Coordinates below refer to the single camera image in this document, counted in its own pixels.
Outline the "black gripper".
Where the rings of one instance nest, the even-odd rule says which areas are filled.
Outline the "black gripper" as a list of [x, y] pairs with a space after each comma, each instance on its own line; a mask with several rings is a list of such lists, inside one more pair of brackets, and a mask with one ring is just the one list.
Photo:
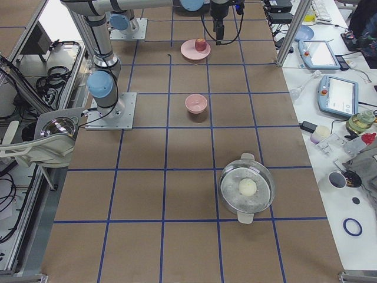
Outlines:
[[210, 15], [214, 21], [216, 44], [221, 45], [224, 37], [224, 18], [229, 13], [228, 0], [210, 0]]

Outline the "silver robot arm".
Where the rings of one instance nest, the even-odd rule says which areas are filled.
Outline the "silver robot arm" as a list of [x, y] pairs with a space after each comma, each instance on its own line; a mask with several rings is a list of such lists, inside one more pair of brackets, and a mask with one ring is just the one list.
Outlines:
[[93, 61], [97, 68], [120, 71], [120, 61], [113, 52], [107, 28], [106, 13], [132, 14], [135, 9], [180, 7], [187, 11], [198, 11], [204, 1], [62, 1], [73, 17], [81, 35], [87, 34], [84, 43], [94, 52]]
[[110, 15], [110, 25], [125, 35], [133, 35], [140, 29], [134, 14], [127, 14], [126, 12], [120, 14], [112, 13]]

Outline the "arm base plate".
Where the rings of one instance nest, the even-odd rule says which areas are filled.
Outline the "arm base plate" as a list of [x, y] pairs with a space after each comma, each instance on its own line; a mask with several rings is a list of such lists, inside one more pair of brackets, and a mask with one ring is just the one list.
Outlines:
[[113, 15], [110, 18], [110, 40], [112, 41], [137, 41], [145, 40], [147, 30], [147, 18], [134, 18]]
[[137, 93], [121, 93], [115, 108], [97, 108], [97, 103], [92, 100], [87, 121], [84, 127], [87, 130], [131, 130], [133, 128], [134, 112]]

